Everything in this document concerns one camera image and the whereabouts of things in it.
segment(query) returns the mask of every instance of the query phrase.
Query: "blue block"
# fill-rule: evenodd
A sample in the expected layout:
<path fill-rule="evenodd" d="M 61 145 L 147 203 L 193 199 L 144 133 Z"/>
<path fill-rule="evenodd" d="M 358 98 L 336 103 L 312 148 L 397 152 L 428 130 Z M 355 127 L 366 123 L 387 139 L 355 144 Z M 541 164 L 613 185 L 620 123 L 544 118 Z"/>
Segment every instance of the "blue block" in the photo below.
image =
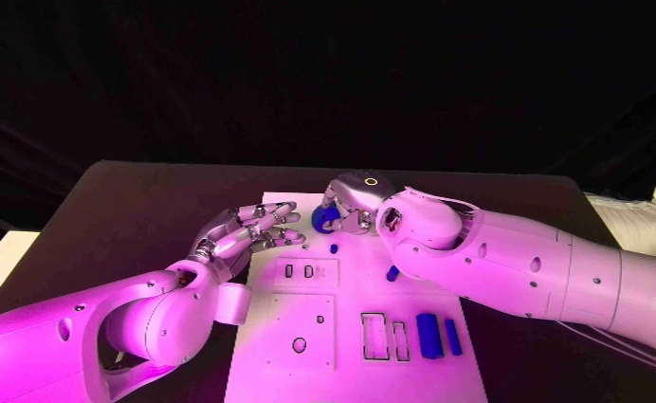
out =
<path fill-rule="evenodd" d="M 326 221 L 336 220 L 338 218 L 339 210 L 335 202 L 327 206 L 327 209 L 319 206 L 312 212 L 312 227 L 316 229 L 317 232 L 322 232 L 323 234 L 330 234 L 335 231 L 325 229 L 325 223 Z"/>
<path fill-rule="evenodd" d="M 417 315 L 417 328 L 420 330 L 421 357 L 443 358 L 440 331 L 437 329 L 437 316 L 433 313 Z"/>
<path fill-rule="evenodd" d="M 400 273 L 401 272 L 397 266 L 389 267 L 389 271 L 387 272 L 387 281 L 394 282 L 400 276 Z"/>
<path fill-rule="evenodd" d="M 444 327 L 447 328 L 447 337 L 449 337 L 449 344 L 451 345 L 451 352 L 454 353 L 454 356 L 462 356 L 459 332 L 456 331 L 454 320 L 446 320 Z"/>

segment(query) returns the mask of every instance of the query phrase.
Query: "robotic arm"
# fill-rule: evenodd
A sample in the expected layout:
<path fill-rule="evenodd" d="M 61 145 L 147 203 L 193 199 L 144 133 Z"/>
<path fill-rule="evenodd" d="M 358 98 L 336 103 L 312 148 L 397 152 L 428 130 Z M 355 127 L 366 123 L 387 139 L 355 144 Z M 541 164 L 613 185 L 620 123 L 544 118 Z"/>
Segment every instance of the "robotic arm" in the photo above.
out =
<path fill-rule="evenodd" d="M 241 324 L 250 288 L 228 283 L 254 252 L 302 244 L 276 225 L 296 203 L 225 210 L 188 258 L 159 270 L 0 315 L 0 401 L 117 401 L 196 355 L 214 321 Z M 118 352 L 104 367 L 103 336 Z"/>
<path fill-rule="evenodd" d="M 322 233 L 375 229 L 410 278 L 496 310 L 580 322 L 656 347 L 653 256 L 413 188 L 398 192 L 377 172 L 330 182 L 313 226 Z"/>

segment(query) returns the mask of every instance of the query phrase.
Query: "cable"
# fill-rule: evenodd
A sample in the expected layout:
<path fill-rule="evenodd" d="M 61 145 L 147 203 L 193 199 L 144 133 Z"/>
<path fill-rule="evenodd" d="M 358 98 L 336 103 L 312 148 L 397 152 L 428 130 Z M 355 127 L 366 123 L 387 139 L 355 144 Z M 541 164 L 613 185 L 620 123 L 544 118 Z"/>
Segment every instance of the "cable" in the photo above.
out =
<path fill-rule="evenodd" d="M 639 354 L 642 354 L 645 357 L 649 357 L 653 361 L 656 361 L 656 356 L 650 355 L 646 353 L 637 346 L 633 346 L 633 344 L 629 344 L 626 341 L 619 339 L 613 334 L 606 332 L 606 330 L 597 329 L 597 327 L 590 326 L 591 330 L 597 332 L 597 334 L 601 334 L 604 337 L 616 341 L 624 348 L 629 348 L 632 351 L 636 351 Z"/>
<path fill-rule="evenodd" d="M 646 360 L 646 358 L 642 358 L 639 356 L 636 356 L 635 354 L 632 353 L 627 353 L 626 351 L 623 351 L 622 349 L 619 349 L 616 346 L 613 346 L 613 344 L 609 344 L 609 343 L 604 343 L 600 339 L 597 339 L 596 337 L 590 336 L 588 334 L 584 334 L 583 332 L 580 332 L 574 327 L 570 327 L 564 322 L 560 322 L 557 321 L 557 323 L 568 330 L 571 330 L 574 333 L 577 333 L 578 335 L 581 335 L 583 337 L 586 337 L 587 339 L 591 339 L 593 341 L 596 341 L 599 344 L 603 344 L 607 348 L 612 348 L 614 351 L 617 351 L 619 353 L 623 353 L 626 356 L 629 356 L 630 358 L 633 358 L 635 360 L 639 360 L 642 363 L 646 363 L 646 365 L 649 365 L 650 367 L 656 368 L 656 363 L 650 362 L 649 360 Z"/>

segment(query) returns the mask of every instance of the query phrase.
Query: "dark table surface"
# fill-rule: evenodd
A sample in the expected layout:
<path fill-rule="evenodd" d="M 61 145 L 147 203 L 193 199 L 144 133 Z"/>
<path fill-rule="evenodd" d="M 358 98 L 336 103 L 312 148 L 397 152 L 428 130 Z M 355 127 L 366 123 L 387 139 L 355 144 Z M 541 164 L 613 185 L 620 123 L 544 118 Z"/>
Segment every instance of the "dark table surface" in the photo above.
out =
<path fill-rule="evenodd" d="M 0 313 L 165 268 L 185 258 L 198 229 L 218 211 L 257 204 L 264 191 L 323 192 L 346 171 L 97 163 L 0 287 Z M 400 188 L 410 185 L 617 245 L 568 178 L 385 174 Z M 656 401 L 656 372 L 632 358 L 552 321 L 516 318 L 466 300 L 462 308 L 490 402 Z M 237 327 L 215 323 L 195 359 L 123 401 L 222 401 L 235 334 Z"/>

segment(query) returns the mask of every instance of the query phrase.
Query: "black backdrop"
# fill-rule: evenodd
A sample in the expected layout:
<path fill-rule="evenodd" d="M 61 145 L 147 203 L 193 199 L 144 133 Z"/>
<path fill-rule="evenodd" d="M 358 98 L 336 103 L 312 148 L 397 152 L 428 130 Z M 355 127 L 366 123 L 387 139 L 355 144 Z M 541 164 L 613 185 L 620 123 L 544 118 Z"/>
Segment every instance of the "black backdrop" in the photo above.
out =
<path fill-rule="evenodd" d="M 100 159 L 570 175 L 648 197 L 655 0 L 0 0 L 0 229 Z"/>

